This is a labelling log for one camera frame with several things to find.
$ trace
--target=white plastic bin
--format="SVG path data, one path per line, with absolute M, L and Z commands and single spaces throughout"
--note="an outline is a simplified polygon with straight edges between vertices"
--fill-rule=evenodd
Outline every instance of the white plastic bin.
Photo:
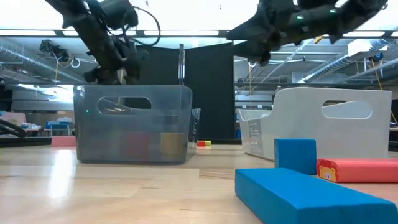
M 275 138 L 311 138 L 320 158 L 387 158 L 391 91 L 288 88 L 272 111 L 239 110 L 243 149 L 274 160 Z M 326 101 L 345 101 L 323 106 Z

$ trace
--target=blue rectangular block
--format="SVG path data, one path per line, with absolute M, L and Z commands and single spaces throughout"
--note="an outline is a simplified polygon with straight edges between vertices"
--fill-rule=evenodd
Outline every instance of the blue rectangular block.
M 240 169 L 236 195 L 266 224 L 393 224 L 387 200 L 292 170 Z
M 314 139 L 275 139 L 274 149 L 275 168 L 317 174 L 317 143 Z

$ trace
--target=clear plastic bin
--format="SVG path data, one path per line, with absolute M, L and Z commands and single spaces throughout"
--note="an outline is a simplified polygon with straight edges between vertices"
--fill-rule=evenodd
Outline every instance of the clear plastic bin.
M 188 150 L 187 87 L 86 85 L 76 86 L 74 94 L 82 162 L 181 164 L 195 153 Z

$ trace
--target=wooden table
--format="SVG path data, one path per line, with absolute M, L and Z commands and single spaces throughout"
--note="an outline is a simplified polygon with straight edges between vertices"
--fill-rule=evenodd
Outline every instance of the wooden table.
M 1 223 L 260 223 L 234 170 L 273 167 L 241 146 L 200 149 L 180 166 L 80 164 L 71 148 L 2 149 Z M 348 184 L 398 203 L 398 184 Z

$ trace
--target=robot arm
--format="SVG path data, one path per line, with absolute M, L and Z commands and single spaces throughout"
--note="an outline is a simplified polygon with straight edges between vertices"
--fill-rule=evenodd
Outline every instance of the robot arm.
M 147 52 L 137 52 L 125 31 L 138 25 L 137 13 L 128 0 L 46 0 L 63 16 L 63 28 L 73 26 L 99 66 L 85 73 L 88 82 L 120 85 L 117 71 L 125 69 L 128 85 L 139 81 L 139 71 Z M 124 34 L 109 36 L 109 30 Z
M 265 66 L 271 50 L 285 44 L 328 34 L 333 44 L 375 16 L 387 0 L 348 0 L 340 8 L 337 0 L 260 0 L 257 12 L 231 30 L 229 40 L 248 40 L 234 46 L 234 54 Z

